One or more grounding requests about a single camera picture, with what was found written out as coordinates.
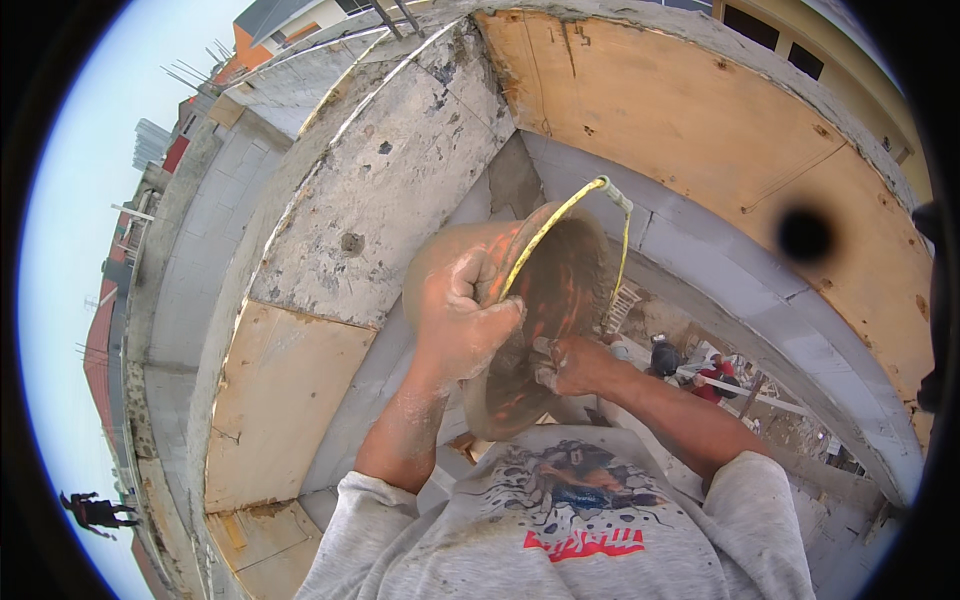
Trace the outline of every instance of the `graphic print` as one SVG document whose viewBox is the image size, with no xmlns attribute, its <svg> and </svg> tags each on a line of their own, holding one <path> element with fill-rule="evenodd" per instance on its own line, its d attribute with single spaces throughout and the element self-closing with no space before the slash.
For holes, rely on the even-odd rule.
<svg viewBox="0 0 960 600">
<path fill-rule="evenodd" d="M 535 453 L 511 445 L 482 496 L 485 512 L 521 510 L 530 517 L 524 548 L 550 562 L 643 550 L 640 525 L 673 526 L 655 509 L 667 504 L 656 480 L 607 450 L 567 440 Z"/>
</svg>

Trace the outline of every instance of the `bucket handle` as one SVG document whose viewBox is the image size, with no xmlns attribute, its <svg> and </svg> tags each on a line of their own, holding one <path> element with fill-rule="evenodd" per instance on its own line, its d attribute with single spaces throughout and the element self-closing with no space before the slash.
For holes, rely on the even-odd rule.
<svg viewBox="0 0 960 600">
<path fill-rule="evenodd" d="M 620 253 L 620 268 L 616 274 L 616 285 L 613 286 L 613 291 L 610 294 L 610 304 L 607 307 L 607 311 L 610 311 L 610 308 L 613 306 L 613 300 L 616 299 L 616 293 L 620 290 L 620 283 L 623 280 L 623 267 L 627 262 L 627 235 L 630 232 L 630 213 L 634 210 L 634 203 L 627 199 L 613 183 L 610 181 L 610 178 L 606 175 L 601 175 L 597 179 L 591 181 L 587 185 L 580 188 L 580 191 L 570 196 L 570 199 L 567 200 L 560 208 L 557 209 L 557 212 L 547 219 L 546 223 L 537 231 L 533 236 L 530 242 L 527 244 L 527 247 L 523 249 L 523 252 L 520 253 L 520 258 L 516 260 L 514 268 L 510 271 L 510 274 L 507 276 L 507 282 L 503 286 L 503 290 L 500 291 L 500 298 L 498 302 L 502 302 L 507 298 L 507 292 L 510 290 L 510 286 L 514 284 L 514 279 L 516 275 L 520 272 L 520 269 L 523 268 L 523 265 L 526 264 L 527 259 L 530 258 L 530 254 L 533 253 L 534 249 L 537 247 L 537 244 L 540 243 L 540 240 L 543 239 L 543 236 L 546 235 L 547 231 L 552 229 L 554 225 L 560 221 L 564 214 L 572 208 L 576 203 L 586 196 L 591 190 L 599 189 L 601 192 L 605 192 L 614 204 L 619 206 L 623 210 L 623 250 Z"/>
</svg>

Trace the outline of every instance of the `bucket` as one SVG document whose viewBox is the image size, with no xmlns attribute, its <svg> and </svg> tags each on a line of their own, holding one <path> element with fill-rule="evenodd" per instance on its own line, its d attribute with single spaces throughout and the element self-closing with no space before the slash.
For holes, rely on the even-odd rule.
<svg viewBox="0 0 960 600">
<path fill-rule="evenodd" d="M 482 247 L 496 267 L 489 282 L 474 286 L 482 308 L 497 302 L 510 271 L 534 234 L 563 203 L 544 204 L 524 221 L 487 222 L 442 229 L 420 248 L 403 282 L 403 312 L 420 323 L 420 293 L 434 265 Z M 462 382 L 467 425 L 476 437 L 508 440 L 535 423 L 558 397 L 534 378 L 530 362 L 539 336 L 562 338 L 599 331 L 612 289 L 607 236 L 586 209 L 572 206 L 543 236 L 516 274 L 508 296 L 527 309 L 521 330 L 497 351 L 491 364 Z"/>
</svg>

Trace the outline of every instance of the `yellow rope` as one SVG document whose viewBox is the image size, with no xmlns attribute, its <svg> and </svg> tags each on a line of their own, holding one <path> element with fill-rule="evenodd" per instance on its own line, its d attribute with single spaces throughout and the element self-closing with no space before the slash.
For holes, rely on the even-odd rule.
<svg viewBox="0 0 960 600">
<path fill-rule="evenodd" d="M 547 231 L 552 229 L 552 227 L 556 225 L 557 222 L 563 218 L 566 212 L 576 203 L 580 202 L 580 200 L 584 196 L 586 196 L 586 194 L 588 194 L 591 190 L 604 187 L 605 185 L 607 186 L 611 185 L 610 180 L 608 180 L 606 177 L 599 177 L 591 181 L 587 185 L 580 188 L 579 192 L 577 192 L 573 196 L 570 196 L 570 199 L 567 200 L 565 203 L 563 203 L 563 205 L 561 205 L 561 207 L 557 209 L 557 212 L 553 213 L 553 215 L 549 219 L 547 219 L 546 223 L 544 223 L 543 226 L 537 231 L 533 239 L 530 240 L 530 243 L 527 244 L 527 247 L 523 249 L 523 252 L 520 254 L 520 258 L 516 260 L 516 264 L 514 265 L 514 268 L 510 271 L 510 274 L 507 276 L 506 284 L 503 286 L 503 289 L 500 291 L 500 298 L 497 300 L 498 302 L 502 302 L 504 301 L 504 299 L 507 298 L 507 292 L 510 291 L 510 286 L 514 284 L 514 279 L 516 279 L 516 276 L 517 274 L 519 274 L 520 269 L 522 269 L 523 265 L 526 264 L 527 259 L 530 258 L 530 254 L 532 254 L 533 251 L 537 248 L 537 244 L 540 243 L 540 240 L 543 239 L 543 236 L 546 235 Z M 620 253 L 620 269 L 616 275 L 616 285 L 613 286 L 613 292 L 611 293 L 611 296 L 610 296 L 610 305 L 607 307 L 608 312 L 610 311 L 610 308 L 613 307 L 613 301 L 614 299 L 616 299 L 616 293 L 620 289 L 620 282 L 623 279 L 623 267 L 624 267 L 624 264 L 627 262 L 627 234 L 630 231 L 630 212 L 625 211 L 625 216 L 626 218 L 624 219 L 624 222 L 623 222 L 623 251 Z"/>
</svg>

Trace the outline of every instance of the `sky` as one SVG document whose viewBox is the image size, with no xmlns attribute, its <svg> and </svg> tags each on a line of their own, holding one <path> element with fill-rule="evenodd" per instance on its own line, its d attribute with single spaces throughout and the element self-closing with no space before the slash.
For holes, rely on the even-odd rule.
<svg viewBox="0 0 960 600">
<path fill-rule="evenodd" d="M 74 83 L 37 170 L 24 225 L 18 327 L 27 403 L 56 490 L 117 498 L 103 429 L 84 377 L 83 344 L 118 213 L 142 172 L 131 166 L 133 128 L 147 118 L 172 130 L 191 88 L 160 65 L 184 60 L 209 72 L 217 38 L 233 46 L 231 23 L 252 0 L 136 0 L 108 30 Z M 90 558 L 121 599 L 151 598 L 130 552 L 74 524 Z"/>
</svg>

